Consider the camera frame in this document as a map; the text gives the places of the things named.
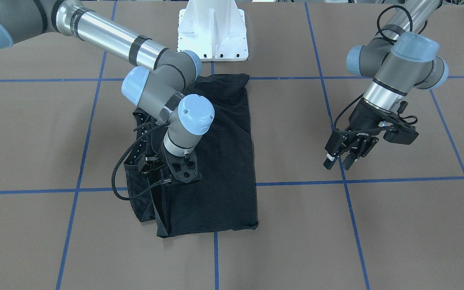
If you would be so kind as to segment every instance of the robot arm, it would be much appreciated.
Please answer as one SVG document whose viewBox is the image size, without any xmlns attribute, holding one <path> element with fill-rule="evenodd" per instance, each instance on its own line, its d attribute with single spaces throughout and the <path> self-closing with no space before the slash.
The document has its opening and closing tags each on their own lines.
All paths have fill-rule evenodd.
<svg viewBox="0 0 464 290">
<path fill-rule="evenodd" d="M 407 106 L 405 96 L 413 87 L 432 89 L 440 86 L 449 69 L 436 56 L 439 44 L 411 32 L 411 29 L 425 24 L 441 3 L 441 0 L 406 2 L 404 9 L 399 9 L 382 28 L 379 27 L 379 16 L 379 31 L 367 46 L 355 46 L 350 50 L 348 71 L 373 79 L 348 118 L 350 125 L 345 130 L 334 128 L 325 146 L 327 158 L 323 165 L 327 169 L 332 169 L 336 160 L 346 152 L 348 156 L 343 167 L 350 169 L 354 161 L 366 157 L 372 150 L 379 141 L 375 136 L 382 131 L 385 131 L 383 138 L 390 143 L 409 145 L 418 137 L 413 126 L 416 120 L 408 122 L 408 117 L 400 116 Z"/>
<path fill-rule="evenodd" d="M 0 49 L 54 31 L 137 66 L 123 81 L 122 92 L 158 125 L 169 123 L 158 160 L 170 166 L 174 180 L 198 181 L 193 150 L 210 127 L 214 108 L 205 97 L 180 92 L 201 73 L 199 57 L 170 50 L 83 7 L 79 0 L 0 0 Z M 158 167 L 158 162 L 145 165 Z M 173 164 L 184 170 L 173 169 Z"/>
</svg>

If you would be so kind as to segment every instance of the white mounting base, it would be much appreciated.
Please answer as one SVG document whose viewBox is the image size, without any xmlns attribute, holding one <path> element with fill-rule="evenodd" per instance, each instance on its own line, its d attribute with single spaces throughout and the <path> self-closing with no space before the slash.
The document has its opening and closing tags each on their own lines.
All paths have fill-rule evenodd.
<svg viewBox="0 0 464 290">
<path fill-rule="evenodd" d="M 177 50 L 193 51 L 201 61 L 247 60 L 244 11 L 234 0 L 189 0 L 178 14 Z"/>
</svg>

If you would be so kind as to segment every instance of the folded cloth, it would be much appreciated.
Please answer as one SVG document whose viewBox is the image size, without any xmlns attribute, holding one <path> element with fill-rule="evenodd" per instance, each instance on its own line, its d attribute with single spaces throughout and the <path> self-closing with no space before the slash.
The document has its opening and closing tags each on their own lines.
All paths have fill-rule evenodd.
<svg viewBox="0 0 464 290">
<path fill-rule="evenodd" d="M 208 98 L 214 105 L 215 116 L 195 148 L 202 180 L 175 187 L 157 186 L 150 195 L 130 201 L 141 222 L 156 220 L 157 236 L 256 229 L 254 155 L 245 89 L 248 80 L 246 74 L 198 77 L 182 92 Z M 140 108 L 133 115 L 137 125 L 155 121 Z M 152 126 L 155 124 L 139 130 L 137 137 Z M 169 175 L 169 169 L 164 168 L 146 178 L 137 167 L 141 154 L 157 152 L 165 133 L 166 128 L 162 128 L 144 138 L 125 160 L 129 197 Z"/>
</svg>

